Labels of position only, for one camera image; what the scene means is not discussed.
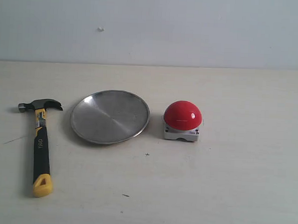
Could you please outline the black yellow claw hammer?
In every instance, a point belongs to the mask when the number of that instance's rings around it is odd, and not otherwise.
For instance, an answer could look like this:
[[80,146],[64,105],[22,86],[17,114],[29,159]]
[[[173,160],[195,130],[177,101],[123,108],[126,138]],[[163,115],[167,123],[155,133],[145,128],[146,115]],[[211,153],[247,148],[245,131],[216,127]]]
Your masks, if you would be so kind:
[[49,163],[49,144],[46,126],[46,110],[49,108],[62,110],[60,102],[54,99],[38,99],[30,103],[20,103],[19,112],[34,111],[35,133],[33,157],[33,186],[35,197],[49,195],[53,189]]

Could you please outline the round metal plate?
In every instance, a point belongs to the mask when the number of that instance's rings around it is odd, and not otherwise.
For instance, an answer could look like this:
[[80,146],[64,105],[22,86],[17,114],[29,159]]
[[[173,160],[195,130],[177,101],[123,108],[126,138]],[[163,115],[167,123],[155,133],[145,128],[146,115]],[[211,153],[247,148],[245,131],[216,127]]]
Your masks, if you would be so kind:
[[139,135],[150,120],[147,103],[131,92],[106,90],[82,99],[70,115],[72,130],[85,141],[111,145]]

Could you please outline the red dome push button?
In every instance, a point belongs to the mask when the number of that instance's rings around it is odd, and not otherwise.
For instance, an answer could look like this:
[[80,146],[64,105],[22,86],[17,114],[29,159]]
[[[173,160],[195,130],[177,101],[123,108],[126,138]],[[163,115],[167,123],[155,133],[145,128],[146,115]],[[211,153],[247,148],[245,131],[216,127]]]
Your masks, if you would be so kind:
[[163,114],[164,138],[183,139],[188,142],[199,140],[202,112],[192,102],[183,100],[170,104]]

